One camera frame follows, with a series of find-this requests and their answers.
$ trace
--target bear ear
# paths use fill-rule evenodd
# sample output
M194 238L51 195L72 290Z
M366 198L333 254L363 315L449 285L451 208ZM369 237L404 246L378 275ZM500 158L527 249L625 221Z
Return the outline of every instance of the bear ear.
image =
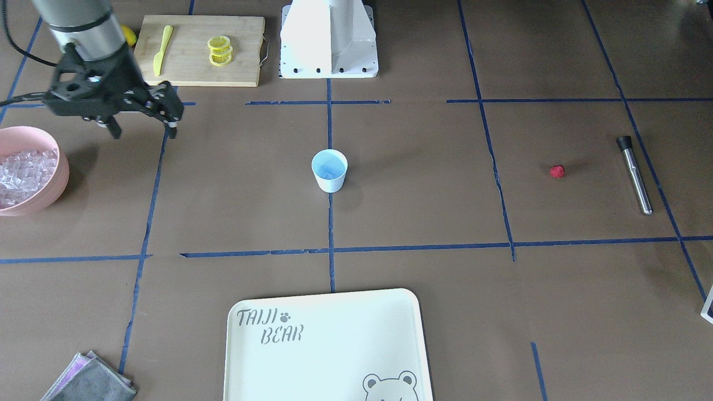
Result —
M364 390L366 392L369 392L378 382L381 382L381 379L379 379L379 376L371 374L367 375L364 378Z
M411 371L405 370L399 375L399 380L410 385L412 388L416 388L416 375Z

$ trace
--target wooden cutting board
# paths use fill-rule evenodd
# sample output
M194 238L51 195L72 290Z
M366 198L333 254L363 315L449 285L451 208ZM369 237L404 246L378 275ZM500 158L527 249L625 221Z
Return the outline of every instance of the wooden cutting board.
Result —
M173 26L161 75L153 73L153 56L161 46L163 27ZM147 15L139 32L134 58L149 85L170 81L175 86L257 86L260 48L265 32L261 16ZM208 39L225 35L233 47L226 66L209 62Z

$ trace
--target black cable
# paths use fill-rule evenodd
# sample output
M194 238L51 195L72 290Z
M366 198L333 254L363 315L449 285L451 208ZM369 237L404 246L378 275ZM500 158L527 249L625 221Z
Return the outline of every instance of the black cable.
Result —
M7 0L2 0L2 3L0 4L0 6L2 7L2 10L1 10L2 11L2 27L3 27L3 30L5 30L5 37L7 37L8 42L10 42L10 46L12 46L13 49L19 51L20 53L24 54L25 56L28 56L30 59L33 59L34 61L39 61L40 63L45 64L50 67L57 66L57 64L55 64L55 63L52 63L50 61L40 59L37 56L31 55L30 53L20 49L19 46L17 46L15 44L15 41L12 40L12 36L10 36L10 30L7 27Z
M21 101L40 101L44 99L47 92L33 92L25 93L24 95L18 95L7 99L6 101L0 101L0 107L5 107L9 104L19 103Z

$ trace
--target bear drawing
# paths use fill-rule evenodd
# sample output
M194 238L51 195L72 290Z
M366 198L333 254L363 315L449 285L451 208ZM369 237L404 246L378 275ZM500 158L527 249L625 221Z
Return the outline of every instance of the bear drawing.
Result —
M405 370L398 379L379 379L371 374L364 378L366 401L419 401L416 376Z

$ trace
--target pink bowl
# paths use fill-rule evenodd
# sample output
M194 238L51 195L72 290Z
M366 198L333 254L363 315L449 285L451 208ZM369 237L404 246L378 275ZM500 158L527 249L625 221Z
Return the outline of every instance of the pink bowl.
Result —
M24 149L36 149L39 152L57 149L59 159L57 169L52 173L49 182L32 195L28 200L9 208L0 209L3 215L26 215L42 210L51 205L64 192L69 180L69 163L67 156L59 148L52 135L35 127L10 127L0 129L0 158L5 158Z

